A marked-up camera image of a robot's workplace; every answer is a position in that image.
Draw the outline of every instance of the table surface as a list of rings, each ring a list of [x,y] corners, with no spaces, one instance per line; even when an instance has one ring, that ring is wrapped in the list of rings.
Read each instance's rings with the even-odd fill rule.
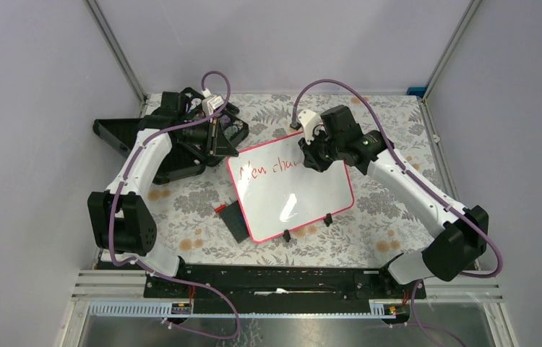
[[[286,136],[295,95],[234,94],[230,102],[250,126],[249,136],[239,150]],[[411,165],[439,186],[429,137],[415,97],[366,96],[381,119],[395,147]],[[146,114],[160,105],[160,94],[152,95]],[[299,109],[322,112],[347,105],[364,132],[376,129],[371,115],[356,98],[348,95],[306,95]],[[163,186],[149,193],[150,213],[158,225],[157,242],[190,263],[232,265],[295,265],[380,267],[395,255],[423,247],[432,238],[403,203],[378,182],[350,168],[356,203],[323,222],[291,232],[288,243],[282,237],[255,244],[251,239],[238,244],[214,212],[221,204],[236,201],[226,160],[207,168],[202,175]]]

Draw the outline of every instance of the white wall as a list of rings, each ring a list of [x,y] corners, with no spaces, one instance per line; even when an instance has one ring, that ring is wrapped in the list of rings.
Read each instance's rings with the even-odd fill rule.
[[[83,1],[0,1],[0,346],[51,346],[121,160],[95,118],[138,102]]]
[[[520,345],[542,346],[542,1],[485,1],[430,106],[460,197],[490,213]]]
[[[99,3],[148,93],[196,87],[193,77],[210,69],[239,92],[298,92],[336,78],[361,92],[405,93],[426,84],[469,0]]]

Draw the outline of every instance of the aluminum frame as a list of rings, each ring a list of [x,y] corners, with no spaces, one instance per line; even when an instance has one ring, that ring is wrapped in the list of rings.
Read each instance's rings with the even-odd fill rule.
[[[421,303],[473,303],[478,302],[486,312],[490,331],[496,346],[517,347],[515,334],[509,324],[507,310],[496,278],[477,279],[459,276],[451,282],[438,278],[427,278],[427,299],[417,299]],[[112,317],[155,317],[157,311],[150,308],[167,306],[173,302],[188,302],[183,299],[146,299],[144,270],[82,270],[79,272],[72,304],[71,318],[66,328],[63,347],[78,347],[85,327],[86,318],[91,313],[102,312]],[[400,300],[370,300],[372,314],[240,314],[249,318],[316,318],[316,319],[380,319],[380,305],[399,304]],[[99,307],[112,307],[114,312],[102,311]],[[141,308],[134,311],[129,308]],[[232,314],[196,314],[196,317],[230,318]]]
[[[118,43],[116,36],[113,34],[113,31],[109,26],[109,23],[107,22],[107,19],[105,18],[105,15],[103,14],[103,11],[101,10],[97,0],[84,0],[84,2],[88,6],[88,9],[93,16],[93,19],[97,23],[99,31],[101,32],[101,34],[103,34],[103,37],[105,38],[111,50],[111,53],[114,57],[116,57],[116,61],[118,62],[120,69],[122,69],[126,80],[131,86],[131,89],[133,89],[133,93],[139,99],[142,105],[145,104],[147,94],[141,86],[141,83],[139,83],[137,75],[132,69],[129,60],[126,58],[124,51],[122,51],[122,47],[120,46],[120,43]]]

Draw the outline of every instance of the purple cable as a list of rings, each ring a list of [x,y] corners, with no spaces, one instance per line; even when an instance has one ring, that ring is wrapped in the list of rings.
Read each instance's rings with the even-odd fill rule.
[[[219,340],[230,340],[232,338],[235,338],[239,334],[239,332],[241,331],[241,320],[239,319],[239,314],[237,312],[237,309],[235,308],[235,305],[233,305],[231,300],[229,300],[224,294],[222,294],[216,288],[206,286],[205,284],[202,284],[202,283],[191,282],[189,280],[179,280],[177,278],[172,278],[172,277],[164,275],[162,273],[155,272],[152,268],[147,266],[141,260],[138,260],[136,257],[129,257],[129,258],[119,262],[116,259],[116,250],[115,250],[115,248],[113,246],[113,226],[114,226],[115,219],[116,219],[116,208],[118,207],[118,198],[119,198],[120,194],[122,193],[122,188],[124,188],[124,181],[126,181],[126,179],[129,177],[129,174],[130,174],[130,172],[132,170],[132,167],[133,167],[134,163],[137,161],[137,158],[139,157],[139,154],[141,154],[141,152],[145,149],[145,145],[150,143],[150,141],[152,141],[157,136],[160,136],[160,135],[165,134],[167,132],[172,132],[173,130],[183,129],[183,128],[192,127],[192,126],[195,126],[195,125],[198,125],[198,124],[205,123],[206,121],[209,121],[211,118],[219,116],[220,113],[222,112],[222,110],[228,104],[228,98],[231,96],[231,84],[229,83],[228,78],[222,72],[209,71],[208,73],[204,74],[203,78],[201,79],[201,87],[202,87],[202,89],[205,89],[205,78],[207,78],[207,76],[209,76],[211,74],[219,75],[220,77],[222,77],[224,79],[224,82],[226,83],[226,98],[224,100],[224,103],[216,111],[214,111],[214,113],[212,113],[211,115],[209,115],[209,116],[207,116],[207,117],[205,117],[203,119],[200,119],[198,121],[193,121],[191,123],[184,123],[184,124],[180,124],[180,125],[177,125],[177,126],[174,126],[174,127],[169,127],[169,128],[166,128],[166,129],[162,129],[162,130],[159,130],[159,131],[155,132],[154,134],[151,134],[148,138],[146,138],[143,141],[142,146],[138,147],[135,150],[133,156],[131,157],[131,160],[127,163],[126,168],[124,169],[124,175],[122,177],[122,181],[118,184],[118,188],[116,189],[116,192],[113,194],[113,200],[111,202],[111,210],[110,210],[110,214],[109,214],[109,231],[108,231],[108,233],[109,233],[109,256],[111,258],[111,262],[115,266],[119,267],[119,266],[122,266],[122,265],[124,265],[124,264],[126,264],[128,262],[136,260],[137,265],[139,265],[143,270],[153,274],[154,276],[158,276],[158,277],[160,277],[160,278],[162,278],[164,280],[169,280],[169,281],[175,282],[175,283],[180,283],[180,284],[185,284],[185,285],[188,285],[188,286],[197,286],[197,287],[200,287],[200,288],[205,288],[207,290],[210,290],[210,291],[216,293],[220,298],[222,298],[222,300],[226,301],[228,306],[231,308],[231,310],[235,314],[235,321],[236,321],[237,327],[235,329],[235,332],[232,335],[228,335],[228,336],[214,335],[214,334],[209,334],[209,333],[206,333],[206,332],[203,332],[203,331],[191,329],[189,327],[182,327],[180,325],[171,325],[171,326],[175,326],[178,329],[189,331],[190,333],[195,333],[195,334],[207,336],[208,338],[217,338]]]
[[[348,86],[347,84],[345,84],[343,82],[339,82],[337,80],[329,80],[329,79],[317,80],[317,81],[314,81],[312,83],[309,83],[296,97],[296,100],[294,102],[294,107],[292,108],[292,122],[296,121],[296,112],[297,112],[298,102],[301,100],[301,98],[303,97],[305,92],[307,90],[309,90],[309,88],[311,88],[311,87],[313,87],[315,85],[318,85],[320,83],[332,83],[334,85],[339,85],[341,87],[344,87],[346,90],[349,90],[352,94],[354,94],[354,96],[356,96],[363,103],[363,105],[365,105],[365,107],[367,107],[367,110],[373,116],[373,120],[375,121],[375,125],[377,125],[377,129],[379,129],[379,132],[382,135],[382,138],[384,139],[384,142],[386,143],[386,146],[387,146],[388,150],[390,151],[390,155],[395,160],[396,164],[399,165],[401,170],[404,171],[409,177],[411,177],[412,180],[414,180],[414,182],[417,183],[417,185],[420,186],[420,188],[424,189],[424,191],[426,191],[426,193],[428,195],[430,195],[433,199],[435,199],[441,205],[445,206],[446,210],[452,212],[452,214],[454,214],[455,216],[460,218],[462,221],[467,223],[468,226],[470,226],[473,230],[475,230],[476,233],[478,233],[478,235],[481,236],[481,238],[484,239],[484,241],[486,241],[486,243],[490,245],[490,248],[492,248],[492,251],[494,252],[494,255],[496,256],[496,261],[497,261],[496,269],[494,271],[492,271],[491,273],[483,274],[483,275],[473,274],[473,273],[465,273],[465,272],[461,272],[460,274],[464,275],[464,276],[468,276],[468,277],[474,277],[474,278],[490,278],[490,277],[494,277],[494,276],[498,275],[501,272],[501,270],[503,269],[503,256],[501,256],[501,251],[494,244],[492,239],[490,239],[488,237],[488,235],[486,235],[477,225],[475,225],[471,220],[469,220],[469,218],[465,217],[460,211],[453,208],[448,202],[446,202],[437,193],[433,192],[433,190],[430,189],[426,184],[424,184],[424,182],[422,182],[413,172],[406,169],[405,164],[399,159],[397,153],[395,152],[394,148],[392,147],[392,143],[388,139],[388,136],[386,135],[386,132],[384,131],[384,127],[382,127],[382,123],[379,121],[379,117],[375,114],[375,112],[373,111],[373,108],[371,107],[371,105],[369,105],[367,100],[365,100],[365,98],[363,98],[362,95],[360,95],[358,92],[356,92],[350,86]]]
[[[405,325],[405,324],[393,324],[392,329],[396,329],[398,327],[419,327],[419,326],[420,325],[418,325],[416,323],[407,323],[407,325]],[[467,343],[465,343],[465,341],[463,341],[462,338],[460,338],[458,335],[454,334],[453,332],[449,331],[448,329],[446,329],[444,327],[438,327],[436,325],[430,325],[430,324],[426,324],[426,323],[423,323],[422,326],[425,327],[426,329],[438,330],[438,331],[441,331],[443,333],[446,333],[446,334],[452,336],[456,341],[458,341],[458,343],[460,343],[461,346],[467,347]],[[386,326],[386,325],[375,325],[375,326],[371,327],[371,329],[389,329],[389,327]]]

